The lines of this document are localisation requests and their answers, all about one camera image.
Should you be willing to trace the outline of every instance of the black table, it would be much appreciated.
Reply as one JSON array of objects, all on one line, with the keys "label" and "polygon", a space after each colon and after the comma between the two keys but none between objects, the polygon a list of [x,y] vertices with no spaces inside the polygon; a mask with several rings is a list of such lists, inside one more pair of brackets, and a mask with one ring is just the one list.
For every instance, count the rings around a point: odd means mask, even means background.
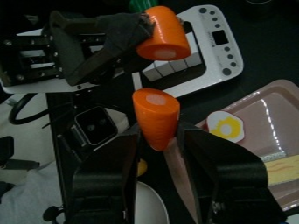
[{"label": "black table", "polygon": [[[216,5],[228,20],[244,60],[244,70],[236,78],[179,98],[184,121],[197,123],[212,111],[223,109],[273,80],[287,79],[299,86],[299,5],[295,1],[280,1],[276,14],[256,21],[244,17],[239,0],[165,0],[160,1],[160,4],[172,8],[176,13],[193,5]],[[95,93],[99,102],[117,105],[133,114],[133,84],[129,75],[119,76],[112,83],[99,87]],[[72,101],[73,94],[46,94],[46,98],[52,107]],[[55,120],[60,113],[63,111],[59,110],[52,113],[51,119]],[[79,162],[69,152],[61,150],[56,136],[68,127],[72,118],[72,114],[68,113],[51,125],[65,206],[71,200],[71,181]],[[175,191],[163,153],[148,147],[143,151],[143,158],[148,163],[148,171],[139,180],[160,194],[171,224],[193,223]]]}]

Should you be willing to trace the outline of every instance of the orange cylinder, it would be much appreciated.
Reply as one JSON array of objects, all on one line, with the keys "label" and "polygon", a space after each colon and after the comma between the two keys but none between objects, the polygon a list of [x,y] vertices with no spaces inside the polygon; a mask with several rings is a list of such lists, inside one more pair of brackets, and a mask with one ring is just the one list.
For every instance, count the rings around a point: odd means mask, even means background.
[{"label": "orange cylinder", "polygon": [[191,55],[183,25],[173,11],[155,6],[144,11],[153,23],[153,36],[137,47],[140,57],[148,60],[181,60]]},{"label": "orange cylinder", "polygon": [[141,88],[133,93],[133,105],[144,139],[156,151],[164,151],[175,136],[180,103],[164,91]]}]

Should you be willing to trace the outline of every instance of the black cable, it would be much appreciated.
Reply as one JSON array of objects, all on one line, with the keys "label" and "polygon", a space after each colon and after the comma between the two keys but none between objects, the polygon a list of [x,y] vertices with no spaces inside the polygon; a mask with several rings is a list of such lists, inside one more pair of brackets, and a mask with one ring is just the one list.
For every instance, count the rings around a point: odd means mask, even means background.
[{"label": "black cable", "polygon": [[16,119],[20,111],[22,110],[24,106],[26,105],[26,103],[29,102],[29,100],[36,96],[36,94],[26,94],[22,99],[13,105],[12,111],[9,113],[8,116],[8,120],[10,122],[10,124],[18,125],[18,124],[24,124],[24,123],[29,123],[32,121],[34,121],[36,119],[41,118],[42,116],[48,115],[55,109],[68,106],[71,105],[71,103],[64,103],[61,105],[57,105],[52,108],[46,108],[44,111],[41,111],[40,113],[30,115],[22,119]]},{"label": "black cable", "polygon": [[61,213],[64,213],[64,209],[61,206],[49,206],[44,211],[41,217],[45,221],[51,221],[52,224],[59,224],[56,218]]}]

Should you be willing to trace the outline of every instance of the tray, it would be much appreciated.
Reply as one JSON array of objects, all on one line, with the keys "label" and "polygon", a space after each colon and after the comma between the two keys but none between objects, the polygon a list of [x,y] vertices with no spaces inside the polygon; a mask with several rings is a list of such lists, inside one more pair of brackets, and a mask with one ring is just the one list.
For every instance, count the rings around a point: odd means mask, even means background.
[{"label": "tray", "polygon": [[[223,110],[243,120],[237,144],[257,156],[276,160],[299,154],[299,87],[291,81],[275,80]],[[196,126],[205,128],[205,121]],[[268,189],[284,211],[299,206],[297,178]]]}]

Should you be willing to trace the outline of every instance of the fried egg toy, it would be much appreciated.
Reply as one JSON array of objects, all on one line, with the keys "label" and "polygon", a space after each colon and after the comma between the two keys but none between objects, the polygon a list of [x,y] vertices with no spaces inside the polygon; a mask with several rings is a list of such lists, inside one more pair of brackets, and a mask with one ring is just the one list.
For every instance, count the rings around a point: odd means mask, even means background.
[{"label": "fried egg toy", "polygon": [[209,133],[236,143],[244,138],[243,121],[225,111],[215,111],[207,118]]}]

